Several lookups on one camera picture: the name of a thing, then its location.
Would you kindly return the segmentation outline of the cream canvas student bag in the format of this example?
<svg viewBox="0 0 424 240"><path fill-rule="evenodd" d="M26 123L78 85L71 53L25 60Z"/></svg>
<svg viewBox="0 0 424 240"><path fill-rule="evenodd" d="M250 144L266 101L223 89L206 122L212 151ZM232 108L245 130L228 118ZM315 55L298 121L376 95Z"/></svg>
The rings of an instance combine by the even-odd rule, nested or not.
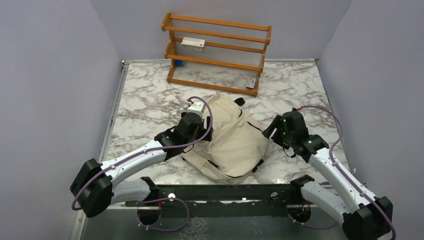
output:
<svg viewBox="0 0 424 240"><path fill-rule="evenodd" d="M213 123L211 140L203 140L181 155L209 179L236 185L264 163L269 139L263 127L234 100L214 95L206 101Z"/></svg>

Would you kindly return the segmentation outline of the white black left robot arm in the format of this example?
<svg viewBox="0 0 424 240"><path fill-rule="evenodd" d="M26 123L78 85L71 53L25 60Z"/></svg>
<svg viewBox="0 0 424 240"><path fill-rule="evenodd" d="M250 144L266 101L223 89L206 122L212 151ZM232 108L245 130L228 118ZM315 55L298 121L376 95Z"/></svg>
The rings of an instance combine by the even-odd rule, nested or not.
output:
<svg viewBox="0 0 424 240"><path fill-rule="evenodd" d="M119 196L117 186L137 172L181 155L189 146L210 140L213 116L203 118L185 112L178 125L173 126L136 151L122 157L97 162L85 161L70 185L74 196L71 209L82 210L88 218L106 210Z"/></svg>

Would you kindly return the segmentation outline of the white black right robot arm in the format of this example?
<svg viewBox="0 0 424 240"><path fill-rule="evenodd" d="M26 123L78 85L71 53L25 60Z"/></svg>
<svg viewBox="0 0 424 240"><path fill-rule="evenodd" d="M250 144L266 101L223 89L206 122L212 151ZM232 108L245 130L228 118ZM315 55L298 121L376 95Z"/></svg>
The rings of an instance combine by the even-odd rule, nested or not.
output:
<svg viewBox="0 0 424 240"><path fill-rule="evenodd" d="M396 238L392 224L393 204L378 197L359 182L333 153L333 146L317 134L310 134L298 108L276 115L262 134L281 146L293 149L315 168L335 190L331 193L308 175L290 182L289 199L312 203L337 221L349 240L376 240L388 233Z"/></svg>

